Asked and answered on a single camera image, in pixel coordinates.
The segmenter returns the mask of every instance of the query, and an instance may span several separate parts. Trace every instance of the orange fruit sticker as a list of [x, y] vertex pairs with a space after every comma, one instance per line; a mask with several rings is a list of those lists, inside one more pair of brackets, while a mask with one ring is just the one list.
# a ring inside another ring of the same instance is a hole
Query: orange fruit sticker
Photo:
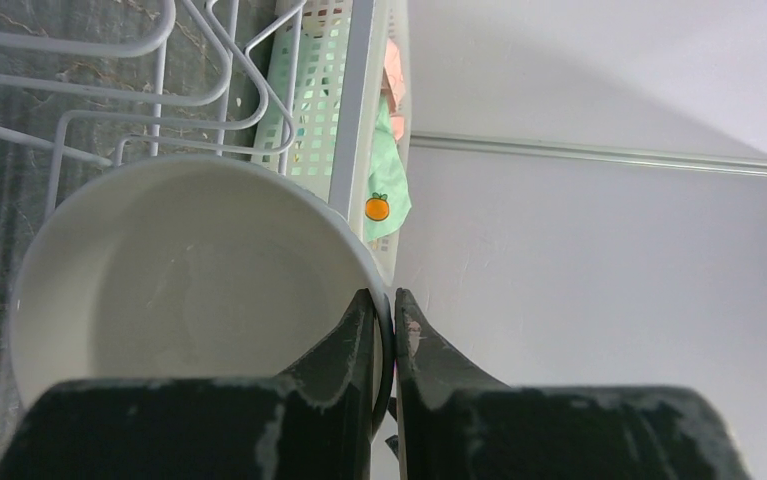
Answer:
[[365, 202], [365, 216], [375, 222], [382, 222], [389, 218], [389, 202], [386, 199], [388, 195], [372, 193], [371, 198]]

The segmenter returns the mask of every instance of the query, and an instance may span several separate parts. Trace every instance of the marble countertop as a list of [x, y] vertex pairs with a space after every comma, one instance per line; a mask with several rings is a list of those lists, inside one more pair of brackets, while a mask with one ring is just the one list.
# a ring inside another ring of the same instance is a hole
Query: marble countertop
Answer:
[[[121, 43], [144, 35], [156, 21], [155, 0], [0, 0], [0, 31], [52, 38]], [[228, 2], [219, 2], [216, 13], [227, 18]], [[273, 0], [241, 0], [237, 38], [252, 37], [274, 18]], [[267, 64], [270, 46], [255, 49], [254, 60]], [[168, 41], [165, 89], [169, 93], [194, 94], [212, 85], [218, 76], [214, 52], [183, 8], [177, 9], [177, 25]], [[54, 79], [110, 88], [147, 90], [153, 86], [155, 55], [133, 59], [98, 59], [54, 55], [0, 47], [0, 73]], [[230, 117], [243, 118], [253, 111], [258, 100], [255, 90], [243, 75], [235, 73], [231, 99], [242, 100]], [[88, 99], [71, 95], [0, 87], [0, 126], [40, 138], [52, 139], [59, 117], [67, 110], [88, 109], [150, 113], [150, 105], [108, 99]], [[200, 108], [164, 110], [166, 115], [212, 119], [215, 105]], [[143, 125], [76, 122], [70, 129], [68, 145], [108, 156], [116, 140], [125, 133], [143, 133]], [[227, 132], [227, 143], [252, 144], [253, 131]], [[165, 136], [211, 139], [214, 132], [169, 130]], [[147, 145], [134, 145], [128, 157], [147, 151]], [[50, 153], [0, 141], [0, 454], [20, 420], [22, 408], [11, 374], [6, 344], [7, 306], [10, 285], [38, 228], [44, 211]], [[102, 174], [98, 167], [65, 160], [60, 176], [60, 199], [86, 181]]]

